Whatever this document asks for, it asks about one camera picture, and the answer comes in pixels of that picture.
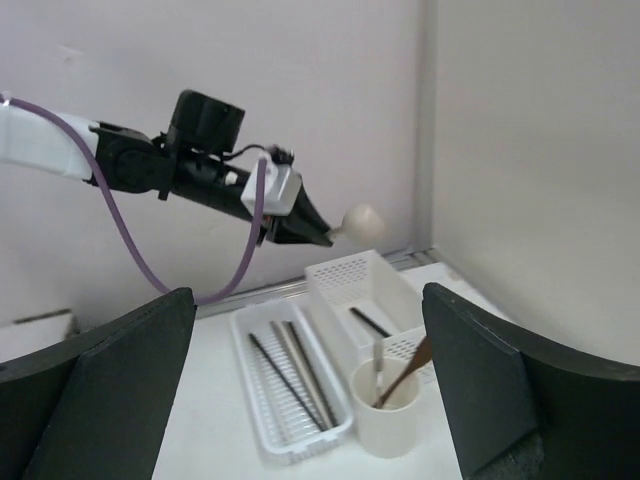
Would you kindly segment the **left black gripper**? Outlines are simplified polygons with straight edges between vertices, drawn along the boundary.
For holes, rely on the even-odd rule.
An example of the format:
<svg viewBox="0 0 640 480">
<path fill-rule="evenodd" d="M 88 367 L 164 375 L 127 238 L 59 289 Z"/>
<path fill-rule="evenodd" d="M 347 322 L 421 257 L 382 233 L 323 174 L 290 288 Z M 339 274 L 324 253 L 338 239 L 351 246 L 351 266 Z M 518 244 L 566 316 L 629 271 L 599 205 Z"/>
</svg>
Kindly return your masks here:
<svg viewBox="0 0 640 480">
<path fill-rule="evenodd" d="M 176 170 L 171 193 L 231 217 L 250 222 L 257 202 L 257 170 L 246 171 L 219 161 L 189 160 Z M 309 199 L 304 186 L 286 216 L 262 214 L 257 242 L 330 248 L 331 227 Z"/>
</svg>

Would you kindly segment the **silver metal chopstick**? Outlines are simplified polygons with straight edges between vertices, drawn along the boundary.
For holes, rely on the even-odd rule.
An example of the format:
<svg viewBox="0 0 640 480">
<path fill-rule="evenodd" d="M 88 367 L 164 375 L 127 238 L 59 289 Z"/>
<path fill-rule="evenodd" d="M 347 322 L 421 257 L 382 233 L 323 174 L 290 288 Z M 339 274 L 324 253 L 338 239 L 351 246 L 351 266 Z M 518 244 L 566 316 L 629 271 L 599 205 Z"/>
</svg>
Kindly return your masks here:
<svg viewBox="0 0 640 480">
<path fill-rule="evenodd" d="M 298 377 L 300 378 L 300 382 L 301 384 L 304 386 L 304 389 L 307 392 L 307 395 L 309 397 L 309 399 L 312 401 L 313 405 L 315 406 L 315 409 L 317 411 L 317 413 L 319 414 L 319 421 L 326 427 L 326 430 L 329 430 L 327 428 L 327 425 L 325 424 L 325 421 L 323 420 L 321 414 L 318 411 L 318 405 L 314 399 L 314 395 L 313 392 L 310 389 L 310 384 L 309 384 L 309 377 L 307 376 L 307 372 L 304 368 L 304 365 L 302 363 L 302 359 L 299 356 L 299 353 L 297 351 L 297 349 L 295 348 L 295 345 L 291 339 L 291 337 L 288 334 L 288 331 L 285 327 L 285 322 L 275 322 L 275 321 L 271 321 L 270 322 L 270 327 L 273 331 L 273 333 L 275 334 L 275 336 L 277 337 L 281 347 L 283 348 L 283 350 L 285 351 L 285 353 L 288 355 L 291 363 L 294 366 L 294 369 L 296 370 Z"/>
</svg>

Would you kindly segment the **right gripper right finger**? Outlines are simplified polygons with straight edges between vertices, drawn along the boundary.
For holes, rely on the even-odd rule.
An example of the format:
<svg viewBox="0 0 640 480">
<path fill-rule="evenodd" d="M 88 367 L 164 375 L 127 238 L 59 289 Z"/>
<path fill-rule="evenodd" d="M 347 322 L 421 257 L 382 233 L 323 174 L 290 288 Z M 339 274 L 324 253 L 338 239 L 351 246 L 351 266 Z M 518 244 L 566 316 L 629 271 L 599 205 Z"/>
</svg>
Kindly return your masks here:
<svg viewBox="0 0 640 480">
<path fill-rule="evenodd" d="M 639 368 L 422 291 L 433 365 L 465 479 L 636 479 Z"/>
</svg>

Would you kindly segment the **cream spoon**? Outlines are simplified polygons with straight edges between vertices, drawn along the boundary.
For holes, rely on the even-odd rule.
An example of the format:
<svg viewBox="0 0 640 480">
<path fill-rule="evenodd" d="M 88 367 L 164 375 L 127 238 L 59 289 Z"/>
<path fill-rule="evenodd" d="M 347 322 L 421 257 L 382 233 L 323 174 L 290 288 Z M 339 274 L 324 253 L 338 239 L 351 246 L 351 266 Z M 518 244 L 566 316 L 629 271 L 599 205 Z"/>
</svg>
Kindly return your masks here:
<svg viewBox="0 0 640 480">
<path fill-rule="evenodd" d="M 386 233 L 386 226 L 376 210 L 366 203 L 353 205 L 348 208 L 338 226 L 331 228 L 327 234 L 335 241 L 344 236 L 352 243 L 361 246 L 374 244 Z"/>
</svg>

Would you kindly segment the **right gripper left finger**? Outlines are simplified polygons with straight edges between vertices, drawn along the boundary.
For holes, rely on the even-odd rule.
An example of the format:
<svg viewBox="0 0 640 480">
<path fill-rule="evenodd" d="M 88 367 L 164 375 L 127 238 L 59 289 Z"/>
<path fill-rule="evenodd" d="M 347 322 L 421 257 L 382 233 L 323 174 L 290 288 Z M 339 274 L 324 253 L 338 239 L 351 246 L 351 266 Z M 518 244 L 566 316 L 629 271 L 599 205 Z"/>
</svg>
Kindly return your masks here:
<svg viewBox="0 0 640 480">
<path fill-rule="evenodd" d="M 181 287 L 2 363 L 2 478 L 151 478 L 194 322 Z"/>
</svg>

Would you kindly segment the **small silver fork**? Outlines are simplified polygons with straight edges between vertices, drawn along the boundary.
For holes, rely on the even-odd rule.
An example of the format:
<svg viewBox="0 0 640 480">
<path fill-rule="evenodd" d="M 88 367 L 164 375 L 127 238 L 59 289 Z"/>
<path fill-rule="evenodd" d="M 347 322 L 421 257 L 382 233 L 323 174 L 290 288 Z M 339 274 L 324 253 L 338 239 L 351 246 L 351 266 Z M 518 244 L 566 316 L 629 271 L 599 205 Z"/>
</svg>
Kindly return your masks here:
<svg viewBox="0 0 640 480">
<path fill-rule="evenodd" d="M 382 395 L 383 369 L 384 369 L 384 345 L 382 340 L 376 340 L 373 344 L 373 386 L 374 400 L 377 401 Z"/>
</svg>

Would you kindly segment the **brown wooden fork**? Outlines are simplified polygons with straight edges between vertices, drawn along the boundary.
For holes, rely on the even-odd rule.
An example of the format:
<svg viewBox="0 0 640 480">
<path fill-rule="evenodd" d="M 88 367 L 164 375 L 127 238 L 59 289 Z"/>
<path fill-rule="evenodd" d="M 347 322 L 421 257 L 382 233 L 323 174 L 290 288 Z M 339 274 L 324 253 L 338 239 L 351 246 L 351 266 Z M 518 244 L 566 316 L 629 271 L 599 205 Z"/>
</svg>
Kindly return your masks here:
<svg viewBox="0 0 640 480">
<path fill-rule="evenodd" d="M 432 341 L 425 336 L 399 376 L 387 387 L 387 389 L 372 404 L 373 408 L 382 409 L 395 390 L 414 372 L 426 366 L 433 358 Z"/>
</svg>

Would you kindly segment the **black thin chopstick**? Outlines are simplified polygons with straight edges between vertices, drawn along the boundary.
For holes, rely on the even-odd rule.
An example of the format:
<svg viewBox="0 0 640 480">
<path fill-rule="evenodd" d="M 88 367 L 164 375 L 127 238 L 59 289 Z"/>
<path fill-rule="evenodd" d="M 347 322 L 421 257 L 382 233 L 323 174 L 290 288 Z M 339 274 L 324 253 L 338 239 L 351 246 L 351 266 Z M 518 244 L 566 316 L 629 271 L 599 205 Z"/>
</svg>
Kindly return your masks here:
<svg viewBox="0 0 640 480">
<path fill-rule="evenodd" d="M 292 386 L 292 384 L 289 382 L 289 380 L 286 378 L 284 373 L 280 370 L 280 368 L 277 366 L 275 361 L 271 358 L 271 356 L 269 355 L 267 350 L 262 346 L 261 342 L 256 337 L 256 335 L 253 334 L 253 333 L 249 333 L 248 337 L 249 337 L 249 340 L 252 343 L 252 345 L 255 346 L 258 349 L 258 351 L 261 353 L 261 355 L 266 359 L 268 364 L 271 366 L 271 368 L 274 370 L 274 372 L 280 378 L 280 380 L 284 383 L 284 385 L 286 386 L 288 391 L 292 394 L 292 396 L 295 398 L 297 403 L 302 407 L 302 409 L 305 411 L 305 413 L 308 415 L 308 417 L 313 421 L 313 423 L 318 427 L 318 429 L 321 432 L 324 432 L 326 430 L 326 427 L 315 417 L 315 415 L 312 413 L 311 409 L 306 405 L 304 400 L 297 393 L 297 391 Z"/>
</svg>

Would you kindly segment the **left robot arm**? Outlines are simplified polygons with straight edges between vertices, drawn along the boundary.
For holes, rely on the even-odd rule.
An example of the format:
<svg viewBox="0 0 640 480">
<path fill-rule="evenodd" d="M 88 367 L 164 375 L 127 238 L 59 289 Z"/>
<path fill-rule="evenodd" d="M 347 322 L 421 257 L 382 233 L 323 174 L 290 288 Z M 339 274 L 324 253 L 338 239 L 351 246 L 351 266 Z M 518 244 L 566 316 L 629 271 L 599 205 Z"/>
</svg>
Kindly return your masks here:
<svg viewBox="0 0 640 480">
<path fill-rule="evenodd" d="M 232 165 L 244 109 L 194 90 L 180 93 L 167 131 L 150 138 L 104 121 L 53 113 L 8 94 L 1 97 L 1 160 L 97 185 L 111 191 L 174 194 L 231 217 L 251 221 L 263 203 L 259 241 L 330 247 L 331 226 L 307 196 L 294 155 L 261 147 L 258 170 Z"/>
</svg>

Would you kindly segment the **black spoon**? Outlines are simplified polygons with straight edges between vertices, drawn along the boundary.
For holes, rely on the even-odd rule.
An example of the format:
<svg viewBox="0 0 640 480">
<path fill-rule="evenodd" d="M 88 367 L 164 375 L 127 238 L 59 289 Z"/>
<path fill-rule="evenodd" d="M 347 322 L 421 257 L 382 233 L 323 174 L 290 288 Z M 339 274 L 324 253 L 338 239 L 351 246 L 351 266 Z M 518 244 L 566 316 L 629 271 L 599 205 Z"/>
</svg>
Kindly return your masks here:
<svg viewBox="0 0 640 480">
<path fill-rule="evenodd" d="M 357 307 L 350 307 L 349 312 L 355 316 L 360 322 L 364 325 L 375 331 L 382 338 L 389 338 L 391 333 L 380 326 L 378 323 L 373 321 L 368 315 L 366 315 L 362 310 Z"/>
</svg>

